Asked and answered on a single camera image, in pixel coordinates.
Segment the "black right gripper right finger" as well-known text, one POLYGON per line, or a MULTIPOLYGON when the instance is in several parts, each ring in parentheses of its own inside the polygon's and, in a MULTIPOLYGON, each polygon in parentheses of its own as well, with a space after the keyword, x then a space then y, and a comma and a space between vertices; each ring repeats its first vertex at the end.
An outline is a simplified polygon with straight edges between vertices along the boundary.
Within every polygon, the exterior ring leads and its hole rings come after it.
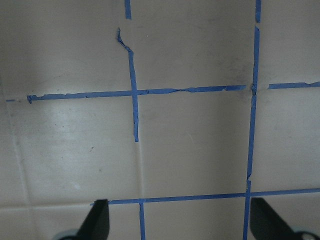
POLYGON ((261 197, 250 200, 250 231, 256 240, 302 240, 261 197))

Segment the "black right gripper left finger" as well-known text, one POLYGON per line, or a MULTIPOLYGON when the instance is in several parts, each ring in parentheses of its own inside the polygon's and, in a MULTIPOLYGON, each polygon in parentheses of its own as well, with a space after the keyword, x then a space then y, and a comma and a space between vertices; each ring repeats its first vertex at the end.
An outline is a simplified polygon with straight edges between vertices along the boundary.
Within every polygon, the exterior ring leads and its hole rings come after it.
POLYGON ((107 199, 98 199, 84 219, 76 240, 107 240, 110 233, 109 202, 107 199))

